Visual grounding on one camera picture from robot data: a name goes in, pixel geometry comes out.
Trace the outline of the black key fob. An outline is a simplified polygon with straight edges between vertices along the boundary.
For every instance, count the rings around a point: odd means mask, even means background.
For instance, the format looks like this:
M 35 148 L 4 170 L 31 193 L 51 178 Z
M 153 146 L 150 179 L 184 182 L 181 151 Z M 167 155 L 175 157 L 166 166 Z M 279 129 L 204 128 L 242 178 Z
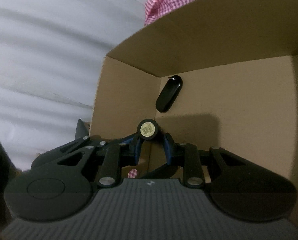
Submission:
M 179 75 L 168 77 L 168 80 L 156 100 L 156 110 L 166 113 L 174 104 L 183 87 L 183 80 Z

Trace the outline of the white curtain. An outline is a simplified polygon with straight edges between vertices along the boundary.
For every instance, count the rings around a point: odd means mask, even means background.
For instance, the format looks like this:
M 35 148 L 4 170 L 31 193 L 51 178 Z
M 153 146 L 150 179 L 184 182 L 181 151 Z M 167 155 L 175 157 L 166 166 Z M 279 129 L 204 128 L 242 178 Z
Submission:
M 0 142 L 15 166 L 89 121 L 102 60 L 144 25 L 147 0 L 0 0 Z

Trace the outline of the black cylinder tube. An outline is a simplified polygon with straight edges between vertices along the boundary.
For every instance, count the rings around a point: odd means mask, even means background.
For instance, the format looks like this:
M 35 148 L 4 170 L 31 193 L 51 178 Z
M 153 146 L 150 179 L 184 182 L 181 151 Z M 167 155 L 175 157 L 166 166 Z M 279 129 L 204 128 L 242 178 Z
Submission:
M 144 140 L 152 140 L 159 133 L 159 130 L 159 125 L 153 119 L 144 119 L 137 127 L 138 135 Z

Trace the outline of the brown cardboard box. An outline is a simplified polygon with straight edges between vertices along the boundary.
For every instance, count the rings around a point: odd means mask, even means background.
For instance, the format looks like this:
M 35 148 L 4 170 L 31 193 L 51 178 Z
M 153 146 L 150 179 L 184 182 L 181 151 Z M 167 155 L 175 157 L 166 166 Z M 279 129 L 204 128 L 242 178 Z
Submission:
M 160 113 L 173 75 L 182 90 Z M 221 146 L 298 190 L 298 0 L 196 0 L 112 49 L 91 135 L 125 137 L 147 118 L 178 142 Z M 298 200 L 290 219 L 298 226 Z

